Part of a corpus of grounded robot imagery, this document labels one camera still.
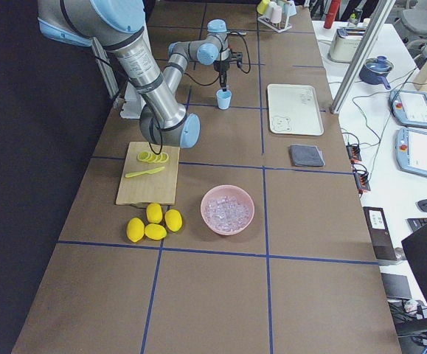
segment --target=red bottle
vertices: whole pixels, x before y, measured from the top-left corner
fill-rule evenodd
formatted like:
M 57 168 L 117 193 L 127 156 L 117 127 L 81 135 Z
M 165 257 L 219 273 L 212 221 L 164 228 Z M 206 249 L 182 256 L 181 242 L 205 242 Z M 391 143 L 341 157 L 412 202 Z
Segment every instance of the red bottle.
M 334 19 L 336 18 L 336 14 L 339 11 L 339 5 L 341 5 L 341 0 L 331 0 L 331 5 L 328 9 L 328 14 L 326 15 L 326 19 L 324 20 L 324 28 L 331 28 L 331 25 L 333 25 Z

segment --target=white tray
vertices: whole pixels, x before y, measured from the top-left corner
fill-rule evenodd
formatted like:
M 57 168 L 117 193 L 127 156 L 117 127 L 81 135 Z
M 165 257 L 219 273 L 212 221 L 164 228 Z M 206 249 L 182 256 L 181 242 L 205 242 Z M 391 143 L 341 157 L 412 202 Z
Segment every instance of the white tray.
M 322 135 L 315 88 L 272 83 L 267 86 L 269 129 L 276 134 Z

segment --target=wooden cutting board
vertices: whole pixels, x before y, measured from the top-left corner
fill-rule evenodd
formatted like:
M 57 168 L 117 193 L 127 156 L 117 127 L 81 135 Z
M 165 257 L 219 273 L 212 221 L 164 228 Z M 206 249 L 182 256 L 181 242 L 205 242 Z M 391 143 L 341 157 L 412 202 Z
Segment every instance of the wooden cutting board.
M 159 146 L 153 145 L 155 151 Z M 149 203 L 174 205 L 176 202 L 178 155 L 180 148 L 164 146 L 162 151 L 169 154 L 169 161 L 164 164 L 148 164 L 137 159 L 141 151 L 150 151 L 147 142 L 130 142 L 126 154 L 125 166 L 119 182 L 117 205 L 143 206 Z M 166 168 L 153 175 L 144 174 L 125 178 L 126 173 L 150 170 L 165 166 Z

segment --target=folded cloth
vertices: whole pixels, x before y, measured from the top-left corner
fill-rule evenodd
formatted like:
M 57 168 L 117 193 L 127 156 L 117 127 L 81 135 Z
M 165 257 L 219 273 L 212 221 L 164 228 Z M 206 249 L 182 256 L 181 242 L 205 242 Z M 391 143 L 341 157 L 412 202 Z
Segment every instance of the folded cloth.
M 292 164 L 300 167 L 324 166 L 323 152 L 315 145 L 294 144 L 289 148 Z

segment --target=keyboard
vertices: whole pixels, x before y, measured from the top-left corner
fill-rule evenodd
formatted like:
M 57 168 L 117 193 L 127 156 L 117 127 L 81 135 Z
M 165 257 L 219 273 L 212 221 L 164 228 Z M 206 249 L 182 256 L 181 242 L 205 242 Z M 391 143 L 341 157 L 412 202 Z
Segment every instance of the keyboard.
M 421 229 L 423 226 L 427 224 L 427 218 L 410 218 L 406 219 L 408 224 L 412 228 L 412 231 L 415 232 L 418 229 Z

